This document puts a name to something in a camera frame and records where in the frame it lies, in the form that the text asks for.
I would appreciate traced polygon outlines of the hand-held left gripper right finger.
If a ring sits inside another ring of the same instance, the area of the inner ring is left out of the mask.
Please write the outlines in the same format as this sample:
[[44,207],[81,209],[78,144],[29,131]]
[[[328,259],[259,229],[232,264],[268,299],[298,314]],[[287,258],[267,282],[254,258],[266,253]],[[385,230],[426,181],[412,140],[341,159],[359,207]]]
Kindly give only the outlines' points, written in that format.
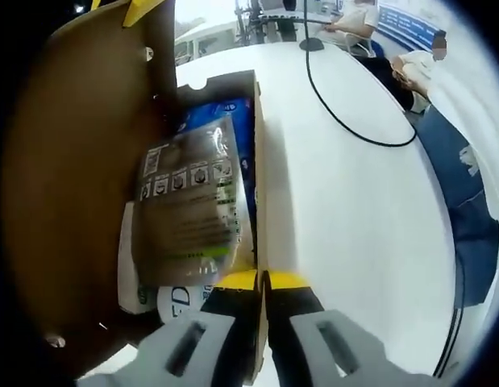
[[398,386],[384,344],[327,310],[296,273],[264,272],[268,344],[281,386]]

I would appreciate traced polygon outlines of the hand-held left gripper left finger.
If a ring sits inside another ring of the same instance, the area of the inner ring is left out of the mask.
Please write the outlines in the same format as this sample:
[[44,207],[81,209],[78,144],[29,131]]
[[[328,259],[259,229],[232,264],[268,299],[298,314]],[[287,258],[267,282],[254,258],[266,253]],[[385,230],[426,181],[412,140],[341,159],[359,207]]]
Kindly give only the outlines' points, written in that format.
[[258,274],[230,274],[200,310],[188,310],[145,338],[118,371],[79,386],[241,386],[252,369],[260,291]]

